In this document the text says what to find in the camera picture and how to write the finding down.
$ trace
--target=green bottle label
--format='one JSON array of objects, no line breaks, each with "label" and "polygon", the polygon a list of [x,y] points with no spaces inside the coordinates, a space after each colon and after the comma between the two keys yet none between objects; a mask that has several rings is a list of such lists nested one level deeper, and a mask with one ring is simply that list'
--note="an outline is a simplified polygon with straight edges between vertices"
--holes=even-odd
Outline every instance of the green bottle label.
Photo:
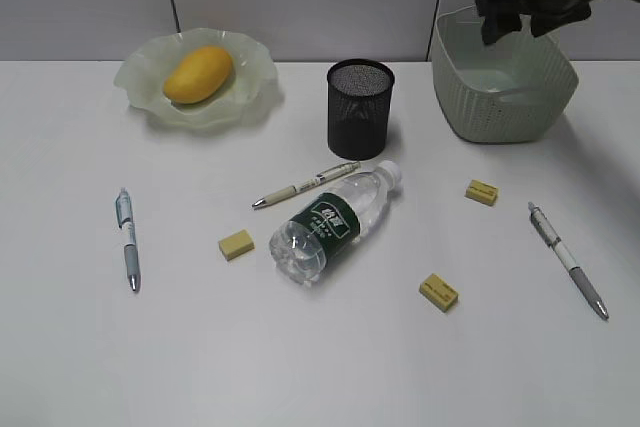
[{"label": "green bottle label", "polygon": [[344,200],[329,192],[320,195],[291,220],[315,234],[327,259],[360,234],[360,222],[355,212]]}]

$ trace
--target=pen holder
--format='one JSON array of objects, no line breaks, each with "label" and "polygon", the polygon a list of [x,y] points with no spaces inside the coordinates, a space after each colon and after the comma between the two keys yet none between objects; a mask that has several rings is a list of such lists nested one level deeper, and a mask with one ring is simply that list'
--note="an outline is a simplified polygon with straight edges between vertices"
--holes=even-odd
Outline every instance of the pen holder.
[{"label": "pen holder", "polygon": [[349,160],[378,155],[387,142],[391,69],[373,60],[344,60],[329,69],[327,82],[329,148]]}]

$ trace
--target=glass bowl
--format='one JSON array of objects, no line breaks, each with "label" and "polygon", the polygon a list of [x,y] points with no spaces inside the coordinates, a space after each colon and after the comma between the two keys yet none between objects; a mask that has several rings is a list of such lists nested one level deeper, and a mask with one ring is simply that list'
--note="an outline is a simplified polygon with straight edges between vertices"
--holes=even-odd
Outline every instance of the glass bowl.
[{"label": "glass bowl", "polygon": [[[189,52],[204,45],[217,45],[231,54],[231,75],[217,92],[197,104],[172,102],[162,93],[164,81]],[[260,42],[245,34],[198,28],[149,40],[123,62],[113,83],[127,92],[133,107],[148,110],[168,124],[207,127],[240,119],[261,89],[276,79],[276,66]]]}]

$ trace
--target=pen grip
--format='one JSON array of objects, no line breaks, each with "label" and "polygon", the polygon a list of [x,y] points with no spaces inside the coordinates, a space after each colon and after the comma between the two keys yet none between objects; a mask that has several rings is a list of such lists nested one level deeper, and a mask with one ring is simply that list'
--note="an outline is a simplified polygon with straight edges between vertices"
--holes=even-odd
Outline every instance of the pen grip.
[{"label": "pen grip", "polygon": [[296,193],[296,188],[293,185],[290,185],[289,187],[285,187],[284,189],[274,192],[273,194],[267,195],[264,200],[267,205],[276,204],[293,197],[294,195],[296,195]]},{"label": "pen grip", "polygon": [[127,276],[140,275],[138,249],[135,245],[124,246],[124,263],[127,265]]},{"label": "pen grip", "polygon": [[591,285],[591,282],[589,282],[589,279],[580,267],[574,267],[573,269],[571,269],[569,271],[569,275],[576,283],[576,285],[580,289],[580,292],[582,292],[582,295],[584,295],[584,298],[587,299],[588,302],[595,303],[598,301],[602,301],[600,295],[598,295],[598,292],[596,292],[596,289],[593,288],[593,285]]}]

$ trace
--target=ballpoint pen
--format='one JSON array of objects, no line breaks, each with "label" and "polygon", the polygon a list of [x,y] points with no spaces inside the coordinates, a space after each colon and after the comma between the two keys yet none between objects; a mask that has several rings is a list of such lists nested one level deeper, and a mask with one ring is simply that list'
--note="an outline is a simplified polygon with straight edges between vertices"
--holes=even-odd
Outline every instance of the ballpoint pen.
[{"label": "ballpoint pen", "polygon": [[257,200],[256,202],[251,204],[251,207],[253,207],[254,209],[262,209],[264,207],[277,204],[278,202],[282,202],[283,200],[289,199],[298,194],[306,192],[307,190],[313,189],[318,185],[325,184],[331,180],[337,179],[338,177],[350,174],[358,168],[360,168],[360,162],[347,162],[346,164],[337,165],[329,170],[320,172],[313,179],[307,180],[300,185],[290,185],[289,187],[285,187],[284,189],[274,192],[273,194],[266,195],[260,200]]},{"label": "ballpoint pen", "polygon": [[569,275],[580,289],[580,292],[584,295],[584,298],[589,302],[591,308],[595,310],[596,314],[598,314],[602,320],[607,320],[609,313],[600,295],[598,295],[596,289],[593,288],[586,274],[580,266],[578,266],[576,259],[573,258],[573,255],[571,255],[569,249],[564,245],[560,236],[540,210],[540,207],[536,207],[533,202],[529,202],[529,211],[531,212],[531,223],[540,234],[540,237],[542,237],[542,240],[556,253],[560,262],[562,262],[562,265],[567,269],[567,272],[569,272]]},{"label": "ballpoint pen", "polygon": [[140,291],[140,264],[138,262],[138,246],[136,244],[136,230],[133,225],[133,208],[131,197],[127,189],[120,189],[116,198],[116,217],[118,227],[124,234],[124,262],[127,266],[127,279],[131,290]]}]

